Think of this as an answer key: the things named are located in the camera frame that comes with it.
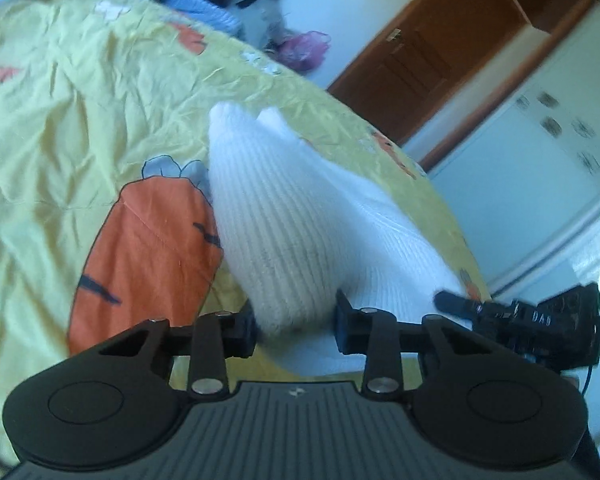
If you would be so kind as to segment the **white knit sweater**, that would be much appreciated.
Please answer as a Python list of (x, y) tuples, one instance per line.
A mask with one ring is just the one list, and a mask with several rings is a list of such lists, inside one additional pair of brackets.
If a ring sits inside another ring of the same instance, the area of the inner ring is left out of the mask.
[(274, 107), (212, 107), (209, 181), (224, 258), (263, 351), (292, 374), (362, 370), (362, 356), (337, 348), (338, 294), (416, 323), (434, 312), (437, 292), (464, 290), (384, 190), (318, 154)]

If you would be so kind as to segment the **white wardrobe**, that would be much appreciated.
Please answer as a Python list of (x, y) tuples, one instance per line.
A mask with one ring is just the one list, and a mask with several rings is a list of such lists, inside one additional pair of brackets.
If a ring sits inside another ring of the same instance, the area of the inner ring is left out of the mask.
[(429, 177), (510, 297), (600, 225), (600, 2)]

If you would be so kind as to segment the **yellow carrot print bedsheet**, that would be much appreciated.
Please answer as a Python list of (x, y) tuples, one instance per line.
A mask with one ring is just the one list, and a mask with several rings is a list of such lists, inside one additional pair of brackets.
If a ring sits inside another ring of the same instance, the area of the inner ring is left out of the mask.
[(2, 425), (23, 379), (148, 318), (186, 325), (245, 300), (209, 201), (208, 114), (276, 106), (323, 156), (376, 182), (460, 279), (486, 283), (426, 174), (309, 81), (157, 3), (0, 6)]

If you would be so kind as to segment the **pink plastic bag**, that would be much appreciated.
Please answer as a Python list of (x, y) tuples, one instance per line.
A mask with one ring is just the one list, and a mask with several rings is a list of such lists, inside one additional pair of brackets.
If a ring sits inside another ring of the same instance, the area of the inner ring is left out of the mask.
[(330, 47), (329, 35), (311, 30), (288, 38), (277, 52), (280, 64), (305, 75), (319, 68)]

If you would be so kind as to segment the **brown wooden door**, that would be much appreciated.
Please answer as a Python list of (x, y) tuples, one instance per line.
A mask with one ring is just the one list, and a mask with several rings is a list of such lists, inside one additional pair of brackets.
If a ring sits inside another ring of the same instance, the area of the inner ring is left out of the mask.
[(412, 0), (328, 91), (402, 144), (526, 23), (516, 0)]

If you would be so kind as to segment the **blue storage box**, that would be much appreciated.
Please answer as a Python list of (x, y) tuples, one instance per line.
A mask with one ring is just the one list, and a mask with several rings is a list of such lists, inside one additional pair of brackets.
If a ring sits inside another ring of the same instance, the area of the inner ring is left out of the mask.
[(207, 24), (239, 40), (244, 40), (245, 27), (230, 11), (216, 6), (208, 0), (161, 0), (174, 11), (185, 14), (194, 21)]

